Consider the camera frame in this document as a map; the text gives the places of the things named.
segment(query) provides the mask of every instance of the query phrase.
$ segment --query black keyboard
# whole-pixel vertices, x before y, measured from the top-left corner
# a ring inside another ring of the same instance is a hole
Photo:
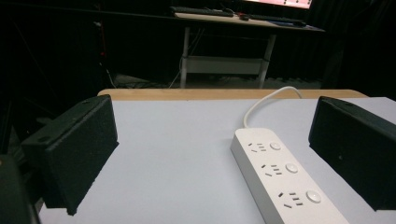
[[[249,15],[249,17],[251,20],[256,20],[256,21],[280,21],[280,22],[288,22],[288,23],[303,22],[302,20],[295,20],[284,17],[263,16],[263,15]]]
[[[212,10],[206,8],[193,8],[193,7],[171,7],[173,13],[187,13],[187,14],[198,14],[206,16],[221,16],[221,17],[233,17],[232,12],[224,12],[220,10]]]

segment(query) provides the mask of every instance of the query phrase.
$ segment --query white power strip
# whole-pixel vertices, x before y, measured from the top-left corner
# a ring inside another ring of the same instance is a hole
[[[271,130],[237,130],[231,151],[266,224],[348,223]]]

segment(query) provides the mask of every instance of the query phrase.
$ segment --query table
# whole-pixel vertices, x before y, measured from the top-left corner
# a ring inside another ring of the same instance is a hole
[[[187,13],[175,13],[177,18],[196,20],[196,21],[215,21],[230,24],[239,24],[246,26],[259,26],[262,28],[281,28],[285,30],[300,30],[309,32],[324,32],[323,30],[313,27],[296,27],[296,26],[280,26],[269,21],[241,21],[239,17],[219,17],[206,16]],[[259,88],[261,89],[267,74],[268,66],[271,61],[271,54],[276,42],[276,35],[271,34],[268,38],[268,44],[262,59],[242,59],[242,58],[224,58],[224,57],[205,57],[189,55],[190,27],[185,28],[183,55],[181,63],[180,88],[186,86],[187,73],[208,73],[208,74],[252,74],[259,75]]]
[[[100,91],[113,99],[120,145],[78,213],[43,207],[43,224],[262,224],[230,144],[243,114],[273,90],[244,91]],[[276,132],[351,224],[395,223],[394,211],[374,212],[309,148],[307,136],[320,95],[342,97],[393,123],[396,103],[351,90],[302,90],[306,99],[283,93],[252,114],[252,127]]]

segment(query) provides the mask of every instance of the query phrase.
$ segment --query monitor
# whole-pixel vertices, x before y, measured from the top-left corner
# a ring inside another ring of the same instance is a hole
[[[312,0],[243,0],[243,1],[271,4],[271,5],[284,6],[284,7],[300,7],[305,9],[309,9],[312,2]]]

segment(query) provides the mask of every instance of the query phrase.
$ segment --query desk leg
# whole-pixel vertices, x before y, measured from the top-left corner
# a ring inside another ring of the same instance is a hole
[[[190,38],[190,27],[186,27],[184,30],[184,47],[183,55],[181,56],[181,77],[180,77],[180,88],[186,88],[186,77],[187,77],[187,58],[189,57],[189,38]]]
[[[268,39],[267,48],[265,50],[265,55],[264,58],[262,59],[262,65],[260,66],[260,73],[259,73],[260,89],[262,89],[262,86],[264,85],[264,80],[265,80],[265,76],[267,75],[268,66],[270,65],[271,54],[274,48],[275,40],[276,40],[276,35],[270,35]]]

